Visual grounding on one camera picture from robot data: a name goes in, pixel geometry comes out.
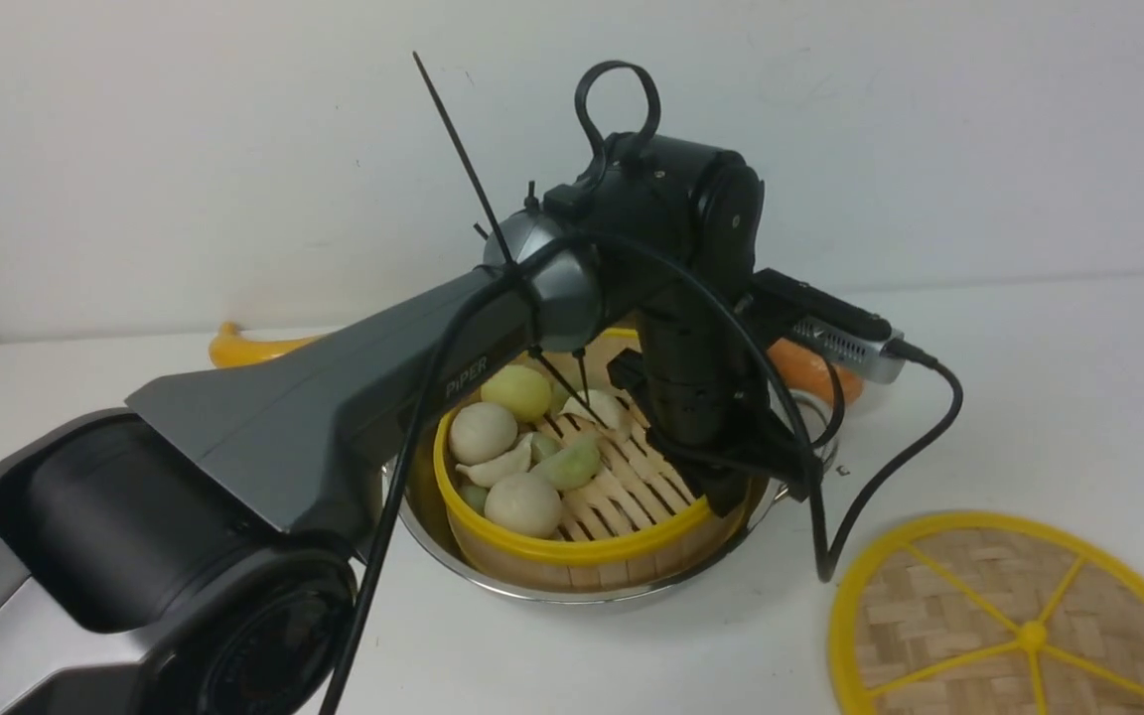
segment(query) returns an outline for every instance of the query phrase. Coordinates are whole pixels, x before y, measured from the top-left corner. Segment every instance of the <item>robotic arm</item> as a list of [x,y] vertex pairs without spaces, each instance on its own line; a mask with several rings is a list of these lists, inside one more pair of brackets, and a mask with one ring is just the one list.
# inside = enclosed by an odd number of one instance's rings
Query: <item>robotic arm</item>
[[[649,116],[604,140],[586,98],[612,69],[638,76]],[[691,488],[728,510],[768,475],[812,515],[821,470],[763,345],[789,335],[877,381],[931,360],[754,272],[763,182],[733,151],[656,135],[641,67],[586,73],[590,166],[500,222],[422,76],[490,219],[480,267],[271,363],[151,381],[0,462],[0,714],[289,714],[334,669],[332,712],[418,436],[524,351],[575,352],[633,313],[642,351],[609,372]]]

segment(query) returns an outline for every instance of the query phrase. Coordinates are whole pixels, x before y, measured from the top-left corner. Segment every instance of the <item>yellow rim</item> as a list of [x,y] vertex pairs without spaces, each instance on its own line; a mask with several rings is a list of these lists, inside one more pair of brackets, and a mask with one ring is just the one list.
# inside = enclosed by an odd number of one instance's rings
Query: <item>yellow rim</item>
[[[1044,540],[1044,542],[1060,546],[1068,549],[1068,551],[1077,553],[1077,555],[1080,556],[1075,562],[1075,565],[1067,571],[1065,578],[1063,579],[1063,583],[1058,587],[1057,593],[1054,594],[1049,606],[1044,607],[1044,614],[1041,614],[1040,619],[1036,620],[1041,625],[1043,625],[1043,621],[1048,620],[1054,606],[1060,602],[1066,587],[1071,585],[1071,580],[1078,571],[1080,571],[1080,566],[1083,566],[1085,564],[1093,564],[1103,571],[1106,571],[1110,575],[1114,575],[1134,594],[1134,596],[1138,597],[1141,603],[1144,605],[1144,579],[1141,578],[1141,575],[1134,573],[1134,571],[1122,564],[1122,562],[1103,551],[1103,549],[1085,542],[1085,540],[1080,540],[1079,538],[1073,538],[1071,534],[1055,530],[1052,526],[1019,519],[1019,517],[1016,516],[986,515],[986,513],[982,511],[963,511],[958,513],[958,515],[925,516],[924,519],[917,519],[909,524],[899,526],[890,533],[882,535],[881,539],[877,539],[876,543],[868,547],[867,551],[859,555],[857,561],[855,561],[855,564],[850,565],[850,570],[845,573],[845,578],[841,580],[839,591],[836,591],[836,601],[834,606],[832,606],[829,634],[827,634],[827,658],[829,658],[832,691],[834,691],[836,700],[840,702],[841,710],[847,715],[875,715],[876,696],[880,696],[881,692],[884,692],[887,689],[893,686],[893,683],[890,683],[889,686],[873,689],[873,691],[869,691],[869,689],[863,686],[861,678],[859,678],[859,665],[857,658],[855,657],[855,621],[857,621],[864,585],[867,585],[868,579],[876,573],[876,571],[881,567],[882,562],[884,562],[885,558],[889,558],[892,554],[897,551],[915,551],[912,543],[917,539],[927,538],[928,535],[945,531],[982,529],[1003,530],[1007,532],[1026,534],[1030,535],[1030,538],[1039,538],[1040,540]],[[999,612],[993,612],[992,614],[1000,621],[1008,621],[1007,617],[1003,617]],[[938,674],[938,672],[952,668],[953,666],[963,666],[967,662],[972,662],[982,658],[998,656],[999,652],[1019,651],[1019,649],[1025,649],[1025,646],[1023,646],[1023,643],[1018,642],[1016,638],[1010,643],[1003,643],[1003,645],[988,648],[985,649],[985,651],[970,652],[970,654],[940,662],[938,666],[931,666],[930,668],[917,672],[917,674],[908,675],[908,677],[903,678],[903,681],[907,682],[912,680],[927,678],[934,674]],[[1072,665],[1079,666],[1080,668],[1089,670],[1089,673],[1095,675],[1095,677],[1111,681],[1120,688],[1129,689],[1130,691],[1138,692],[1139,696],[1144,696],[1144,689],[1141,686],[1136,686],[1135,683],[1126,682],[1125,680],[1118,677],[1118,675],[1114,675],[1099,666],[1094,666],[1093,662],[1075,659],[1080,660],[1077,662],[1072,660],[1073,657],[1065,654],[1065,652],[1062,651],[1055,652],[1054,656],[1058,657],[1058,659],[1071,661]],[[1036,702],[1039,702],[1040,712],[1046,712],[1042,684],[1039,682],[1039,677],[1036,677],[1036,675],[1039,675],[1039,669],[1032,669],[1032,681],[1034,681],[1035,685]]]
[[[638,337],[636,331],[627,328],[607,328],[603,335]],[[590,542],[566,542],[566,540],[526,538],[508,532],[477,515],[476,510],[469,507],[454,488],[453,479],[448,478],[448,462],[445,458],[448,426],[453,424],[453,418],[456,416],[456,413],[458,411],[451,411],[442,418],[440,424],[435,431],[435,480],[440,486],[440,494],[444,496],[444,503],[445,507],[448,507],[450,515],[456,517],[464,529],[471,530],[472,533],[502,551],[559,566],[597,566],[610,564],[613,561],[629,561],[629,558],[652,554],[656,549],[673,543],[674,540],[682,538],[682,534],[713,517],[709,502],[702,496],[677,513],[673,519],[649,526],[641,532],[621,535],[621,538],[591,540]]]

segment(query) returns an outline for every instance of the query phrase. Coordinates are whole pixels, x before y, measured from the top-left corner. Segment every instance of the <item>metal pot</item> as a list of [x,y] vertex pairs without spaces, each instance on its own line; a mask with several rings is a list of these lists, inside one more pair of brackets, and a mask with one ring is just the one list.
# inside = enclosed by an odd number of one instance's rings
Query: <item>metal pot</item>
[[[807,416],[817,418],[815,424],[827,424],[827,420],[829,420],[832,413],[823,399],[815,397],[812,394],[800,392],[800,390],[792,390],[792,392],[797,398],[803,415],[809,412]],[[813,427],[811,427],[811,432],[818,435]],[[787,490],[784,485],[771,483],[771,480],[765,478],[755,479],[755,483],[749,488],[749,502],[753,503],[753,508],[750,508],[749,517],[745,521],[742,529],[728,539],[716,553],[713,553],[712,556],[700,562],[698,566],[682,571],[680,574],[615,590],[537,590],[517,587],[517,585],[506,583],[506,581],[494,579],[491,575],[482,574],[463,561],[456,540],[453,539],[453,532],[448,529],[444,499],[440,498],[440,490],[435,484],[430,443],[431,440],[423,440],[423,446],[419,450],[418,456],[414,458],[412,470],[410,471],[407,493],[405,494],[404,503],[400,506],[400,519],[404,521],[405,529],[408,529],[410,534],[413,534],[413,538],[422,545],[422,548],[428,554],[435,557],[440,564],[444,564],[450,571],[453,571],[453,573],[461,575],[480,588],[500,594],[500,596],[521,598],[522,601],[559,603],[559,605],[572,606],[630,601],[631,598],[664,593],[676,587],[676,585],[684,583],[684,581],[694,578],[694,575],[702,574],[716,565],[718,561],[725,558],[728,554],[734,551],[757,529],[757,525],[766,517],[766,513],[771,511],[771,507],[787,496]],[[825,445],[820,452],[825,470],[832,467],[832,461],[836,458],[836,452],[839,452],[839,440],[836,439]],[[395,462],[389,462],[382,468],[384,483],[389,484],[394,468]]]

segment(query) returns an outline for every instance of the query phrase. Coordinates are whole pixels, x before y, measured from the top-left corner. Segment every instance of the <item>table surface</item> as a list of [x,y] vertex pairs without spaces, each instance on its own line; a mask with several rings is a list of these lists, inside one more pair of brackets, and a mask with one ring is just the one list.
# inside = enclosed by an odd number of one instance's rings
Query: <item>table surface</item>
[[[855,297],[961,376],[967,406],[884,486],[848,557],[912,516],[982,508],[1093,540],[1144,574],[1144,277]],[[208,367],[209,335],[0,345],[0,459],[156,375]],[[843,430],[831,522],[948,392],[908,367]],[[807,510],[776,508],[688,587],[622,610],[521,605],[396,534],[342,712],[835,712]],[[313,712],[312,700],[304,712]]]

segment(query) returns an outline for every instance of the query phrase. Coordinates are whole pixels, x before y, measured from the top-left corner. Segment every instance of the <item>white wall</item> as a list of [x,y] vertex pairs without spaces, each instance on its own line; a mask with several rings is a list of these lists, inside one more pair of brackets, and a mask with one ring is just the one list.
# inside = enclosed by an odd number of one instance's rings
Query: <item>white wall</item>
[[0,0],[0,339],[345,321],[471,267],[411,49],[500,207],[583,167],[573,86],[621,57],[766,177],[760,263],[1144,272],[1144,0]]

